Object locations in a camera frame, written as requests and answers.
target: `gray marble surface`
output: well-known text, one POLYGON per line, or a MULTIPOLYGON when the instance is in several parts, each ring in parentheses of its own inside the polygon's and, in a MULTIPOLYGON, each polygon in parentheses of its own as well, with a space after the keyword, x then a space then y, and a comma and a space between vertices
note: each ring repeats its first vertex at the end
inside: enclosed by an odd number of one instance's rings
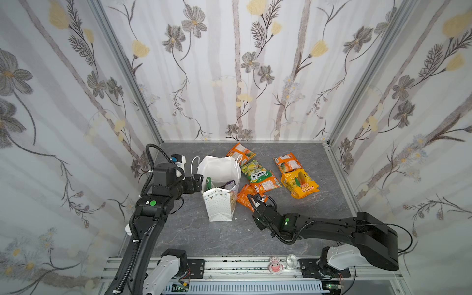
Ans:
MULTIPOLYGON (((279 180, 281 173, 273 158, 292 152, 320 186, 320 192, 303 199, 292 198, 285 187, 267 192, 276 200, 279 213, 300 213, 320 218, 352 216, 321 143, 241 143, 255 152, 255 159, 266 169, 272 170, 279 180)), ((194 156, 201 159, 205 155, 224 157, 234 144, 164 143, 162 148, 169 156, 174 153, 185 155, 185 172, 189 174, 194 156)), ((156 163, 160 162, 163 162, 161 156, 156 159, 156 163)), ((247 183, 243 174, 239 189, 247 183)), ((236 204, 232 221, 209 222, 200 193, 184 195, 184 198, 184 206, 167 220, 153 256, 160 256, 167 248, 184 249, 188 256, 319 255, 323 247, 336 245, 335 242, 320 239, 299 240, 293 245, 285 245, 272 238, 268 229, 260 231, 252 219, 252 212, 239 203, 236 204)), ((176 201, 176 208, 179 206, 180 201, 176 201)))

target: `wall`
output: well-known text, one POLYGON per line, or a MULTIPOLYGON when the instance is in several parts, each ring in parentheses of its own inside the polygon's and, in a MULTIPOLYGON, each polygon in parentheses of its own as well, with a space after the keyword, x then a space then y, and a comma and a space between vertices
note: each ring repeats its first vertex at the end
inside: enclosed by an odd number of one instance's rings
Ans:
POLYGON ((413 234, 400 262, 416 295, 470 293, 471 9, 420 1, 333 143, 362 208, 413 234))
POLYGON ((2 1, 0 49, 2 292, 96 293, 152 136, 85 1, 2 1))
POLYGON ((164 140, 326 140, 400 1, 101 0, 164 140))

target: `white paper bag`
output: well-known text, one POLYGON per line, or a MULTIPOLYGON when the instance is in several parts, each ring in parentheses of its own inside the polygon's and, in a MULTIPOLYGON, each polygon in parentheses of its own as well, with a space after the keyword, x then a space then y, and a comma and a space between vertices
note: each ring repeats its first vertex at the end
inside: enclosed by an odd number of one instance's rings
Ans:
POLYGON ((206 192, 202 190, 210 221, 231 221, 241 178, 241 168, 237 161, 233 157, 205 156, 198 166, 197 173, 203 175, 203 182, 207 177, 211 177, 211 182, 216 186, 206 192), (235 185, 231 189, 218 188, 232 180, 235 185))

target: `clear plastic object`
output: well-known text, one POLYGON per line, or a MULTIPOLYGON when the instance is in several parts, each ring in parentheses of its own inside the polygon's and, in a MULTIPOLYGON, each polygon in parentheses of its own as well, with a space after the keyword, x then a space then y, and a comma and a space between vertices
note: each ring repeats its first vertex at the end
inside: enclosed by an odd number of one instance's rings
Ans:
POLYGON ((297 265, 298 265, 298 258, 293 254, 289 254, 287 256, 287 269, 289 270, 296 269, 297 265))

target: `snack bag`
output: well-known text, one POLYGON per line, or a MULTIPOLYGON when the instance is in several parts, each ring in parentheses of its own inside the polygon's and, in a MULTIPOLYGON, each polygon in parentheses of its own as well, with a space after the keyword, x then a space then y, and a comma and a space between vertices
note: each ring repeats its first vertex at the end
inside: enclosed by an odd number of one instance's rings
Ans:
MULTIPOLYGON (((253 189, 252 186, 245 185, 245 186, 243 186, 243 189, 237 194, 237 202, 244 205, 244 206, 246 206, 247 208, 251 209, 252 212, 254 212, 253 206, 251 205, 251 203, 247 199, 248 194, 250 194, 252 196, 257 195, 256 191, 253 189)), ((268 197, 264 196, 264 194, 260 194, 260 196, 261 196, 263 202, 267 202, 267 200, 269 199, 268 197)), ((254 202, 254 205, 256 207, 259 206, 258 205, 259 203, 256 202, 254 199, 253 199, 253 202, 254 202)))
POLYGON ((297 158, 292 154, 274 158, 275 164, 282 173, 292 172, 303 168, 297 158))
POLYGON ((253 153, 252 151, 248 150, 247 148, 243 147, 242 144, 237 143, 235 146, 233 146, 233 148, 231 148, 231 150, 229 150, 229 152, 226 154, 226 156, 235 158, 236 162, 238 162, 239 159, 241 159, 241 161, 239 162, 239 166, 243 166, 250 159, 254 158, 256 156, 256 154, 253 153))
POLYGON ((309 194, 319 192, 316 182, 303 169, 282 174, 282 184, 290 191, 292 197, 302 199, 309 194))
POLYGON ((263 194, 271 189, 281 187, 273 172, 267 171, 267 169, 259 165, 257 160, 253 160, 251 163, 242 166, 241 171, 246 174, 249 184, 258 194, 263 194))

